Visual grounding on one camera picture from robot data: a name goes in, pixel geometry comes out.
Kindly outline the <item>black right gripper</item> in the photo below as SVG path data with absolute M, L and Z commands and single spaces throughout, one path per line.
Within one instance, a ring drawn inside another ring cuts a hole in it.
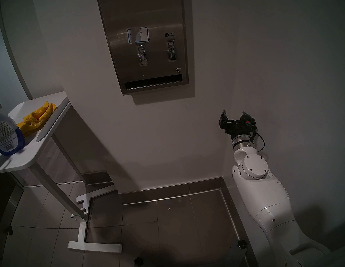
M 249 135 L 256 131 L 255 119 L 245 111 L 242 112 L 242 117 L 239 120 L 229 120 L 226 110 L 223 110 L 219 119 L 220 128 L 224 128 L 225 133 L 232 138 L 242 135 Z

